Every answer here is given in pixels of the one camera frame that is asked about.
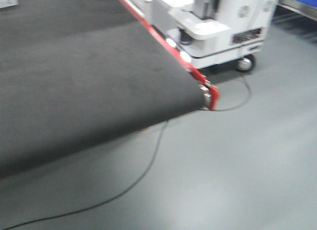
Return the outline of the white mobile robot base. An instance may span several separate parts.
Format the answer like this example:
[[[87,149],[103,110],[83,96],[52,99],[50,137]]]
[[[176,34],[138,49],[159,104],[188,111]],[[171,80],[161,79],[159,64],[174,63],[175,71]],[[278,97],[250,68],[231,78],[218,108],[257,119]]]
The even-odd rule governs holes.
[[[278,0],[149,0],[151,23],[167,45],[198,69],[234,61],[256,65]]]

